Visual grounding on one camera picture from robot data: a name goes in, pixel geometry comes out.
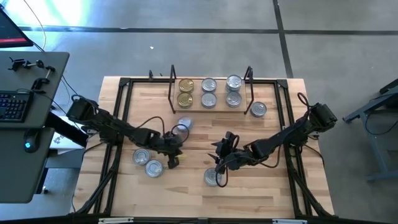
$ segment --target metal can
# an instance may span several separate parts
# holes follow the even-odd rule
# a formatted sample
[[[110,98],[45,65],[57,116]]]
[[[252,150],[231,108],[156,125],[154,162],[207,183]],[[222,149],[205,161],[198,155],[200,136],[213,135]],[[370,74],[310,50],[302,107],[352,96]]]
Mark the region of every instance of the metal can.
[[[137,149],[132,155],[132,160],[137,165],[145,165],[150,159],[150,152],[146,149]]]
[[[191,93],[193,91],[193,81],[189,78],[183,78],[178,83],[182,93]]]
[[[238,92],[230,92],[226,95],[226,104],[230,108],[237,108],[242,102],[242,96]]]
[[[201,96],[201,104],[204,108],[212,109],[216,106],[217,97],[212,93],[205,93]]]
[[[163,171],[164,171],[163,165],[155,159],[149,161],[145,165],[145,173],[149,177],[160,177],[163,174]]]
[[[253,103],[250,109],[250,113],[257,118],[264,116],[266,112],[267,112],[267,107],[264,103],[261,102]]]
[[[183,125],[185,125],[185,126],[188,128],[188,130],[191,130],[191,128],[192,128],[192,123],[193,123],[192,119],[190,119],[190,118],[188,118],[188,117],[182,117],[182,118],[180,118],[180,119],[178,120],[178,124],[183,124]],[[177,129],[178,129],[179,131],[181,131],[181,132],[185,132],[185,131],[187,131],[186,127],[184,127],[184,126],[182,126],[182,125],[178,125],[178,126],[177,126]]]
[[[201,89],[205,92],[214,92],[217,88],[217,82],[214,78],[205,78],[201,82]]]
[[[192,106],[193,98],[189,93],[180,93],[177,97],[177,101],[181,108],[187,109]]]
[[[214,168],[209,168],[205,171],[205,183],[211,187],[217,186],[216,178],[218,183],[221,183],[223,176],[217,174]]]
[[[242,86],[242,79],[238,75],[230,75],[226,79],[226,88],[230,91],[239,91]]]

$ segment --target silver can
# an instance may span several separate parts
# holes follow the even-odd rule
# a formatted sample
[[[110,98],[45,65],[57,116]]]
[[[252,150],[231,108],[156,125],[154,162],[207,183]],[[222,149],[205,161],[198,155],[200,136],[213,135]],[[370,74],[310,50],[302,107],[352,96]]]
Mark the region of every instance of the silver can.
[[[180,119],[178,120],[178,124],[183,124],[183,125],[185,125],[185,126],[188,128],[188,130],[191,130],[193,121],[192,121],[191,118],[182,117],[182,118],[180,118]],[[187,131],[186,127],[184,127],[184,126],[182,126],[182,125],[178,125],[176,128],[177,128],[179,131],[181,131],[181,132],[185,132],[185,131]]]
[[[267,107],[264,103],[261,102],[253,103],[250,109],[250,113],[257,118],[264,116],[266,112],[267,112]]]
[[[150,152],[146,149],[137,149],[132,155],[132,160],[135,164],[143,166],[150,159]]]
[[[226,89],[230,91],[239,91],[242,86],[242,79],[238,75],[230,75],[226,79]]]
[[[163,174],[163,171],[164,171],[163,165],[155,159],[149,161],[145,165],[145,173],[149,177],[160,177]]]
[[[209,168],[205,171],[205,183],[211,187],[217,186],[216,178],[218,183],[221,183],[223,176],[217,174],[214,168]]]
[[[230,92],[226,95],[226,104],[230,108],[237,108],[242,102],[242,96],[238,92]]]
[[[217,97],[212,93],[205,93],[201,96],[201,104],[206,109],[212,109],[216,106]]]
[[[214,92],[217,88],[217,82],[214,78],[205,78],[201,82],[201,89],[205,92]]]

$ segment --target concrete floor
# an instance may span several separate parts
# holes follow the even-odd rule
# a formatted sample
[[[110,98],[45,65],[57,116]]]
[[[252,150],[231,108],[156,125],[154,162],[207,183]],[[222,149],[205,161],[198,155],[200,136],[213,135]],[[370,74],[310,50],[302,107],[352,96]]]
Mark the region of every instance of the concrete floor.
[[[272,0],[28,2],[43,24],[54,26],[277,29]],[[19,3],[8,1],[7,13],[21,26],[36,26]],[[279,0],[279,6],[285,29],[398,30],[394,0]],[[42,45],[41,32],[26,34]],[[286,40],[293,75],[304,78],[310,102],[327,103],[338,118],[397,78],[398,35],[286,35]],[[256,77],[287,76],[278,34],[47,32],[46,50],[70,52],[65,76],[92,99],[105,75],[146,75],[149,69],[167,74],[170,64],[179,75],[227,76],[251,65]],[[64,86],[55,101],[68,108]],[[365,181],[377,166],[359,121],[347,125],[340,119],[321,135],[320,148],[337,215],[397,222],[398,180]],[[25,205],[0,205],[0,219],[67,214],[77,175],[51,170],[45,183],[51,194],[35,195]]]

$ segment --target gray metal stand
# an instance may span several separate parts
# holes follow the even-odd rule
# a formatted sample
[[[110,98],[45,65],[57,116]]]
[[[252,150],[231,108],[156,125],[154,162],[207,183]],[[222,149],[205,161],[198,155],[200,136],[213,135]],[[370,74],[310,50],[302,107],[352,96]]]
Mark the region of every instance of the gray metal stand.
[[[398,95],[398,86],[391,88],[389,91],[385,92],[383,95],[371,100],[369,103],[356,110],[355,112],[345,116],[343,120],[345,123],[350,124],[352,120],[356,118],[361,118],[362,124],[366,129],[366,123],[370,116],[370,114],[374,114],[375,110],[385,105],[389,100],[395,98]],[[377,148],[376,139],[377,135],[371,134],[369,131],[366,131],[368,138],[371,142],[371,147],[374,155],[376,156],[378,166],[380,168],[380,173],[373,174],[367,176],[367,180],[379,180],[379,179],[387,179],[391,177],[398,177],[398,170],[389,170],[389,162],[390,158],[388,153]]]

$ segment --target wooden board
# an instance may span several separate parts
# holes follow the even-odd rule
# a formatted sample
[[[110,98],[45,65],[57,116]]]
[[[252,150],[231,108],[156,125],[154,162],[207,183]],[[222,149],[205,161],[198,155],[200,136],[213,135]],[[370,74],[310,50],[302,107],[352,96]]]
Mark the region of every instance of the wooden board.
[[[201,96],[204,94],[203,90],[201,89],[201,81],[203,80],[202,78],[193,78],[191,77],[193,81],[193,92],[191,93],[192,98],[193,98],[193,104],[190,108],[184,109],[181,108],[178,105],[177,97],[181,93],[180,88],[178,87],[178,83],[180,82],[181,79],[176,79],[175,85],[174,85],[174,100],[173,100],[173,106],[175,111],[191,111],[191,112],[244,112],[247,109],[247,100],[246,100],[246,88],[244,82],[242,82],[242,86],[239,89],[239,94],[242,96],[242,102],[241,104],[236,107],[236,108],[230,108],[226,104],[226,95],[228,94],[228,91],[225,88],[226,85],[226,78],[224,79],[216,79],[217,81],[217,89],[214,92],[214,94],[217,97],[217,103],[214,108],[207,109],[204,108],[201,104]]]
[[[120,77],[105,77],[99,105],[112,111],[116,99]],[[289,79],[290,97],[295,118],[301,117],[306,107],[297,99],[297,93],[305,94],[302,79]],[[124,138],[122,158],[116,191],[113,200],[112,216],[129,217],[217,217],[217,218],[293,218],[284,153],[275,169],[263,166],[245,166],[229,172],[227,187],[209,187],[203,181],[203,173],[214,167],[214,161],[207,153],[214,153],[210,144],[232,131],[241,137],[239,147],[259,138],[267,138],[280,131],[274,89],[270,85],[254,85],[256,100],[267,105],[267,114],[255,118],[249,113],[196,113],[173,114],[167,101],[168,84],[135,83],[132,91],[128,121],[137,126],[152,116],[163,117],[166,130],[169,130],[181,116],[191,117],[195,125],[189,140],[182,147],[180,165],[153,179],[145,175],[144,168],[132,162],[132,154],[137,147]],[[121,108],[124,107],[126,91],[123,93]],[[161,130],[160,121],[148,122],[146,127]],[[98,143],[98,137],[91,139],[90,145]],[[318,143],[308,142],[319,151]],[[100,146],[85,154],[78,179],[74,204],[79,209],[98,185],[105,146]],[[152,153],[163,164],[167,158]],[[266,161],[275,164],[277,153]],[[328,184],[322,160],[311,150],[302,153],[305,175],[309,189],[324,208],[333,213]],[[104,209],[108,188],[103,195]],[[298,190],[300,208],[304,212],[301,191]]]

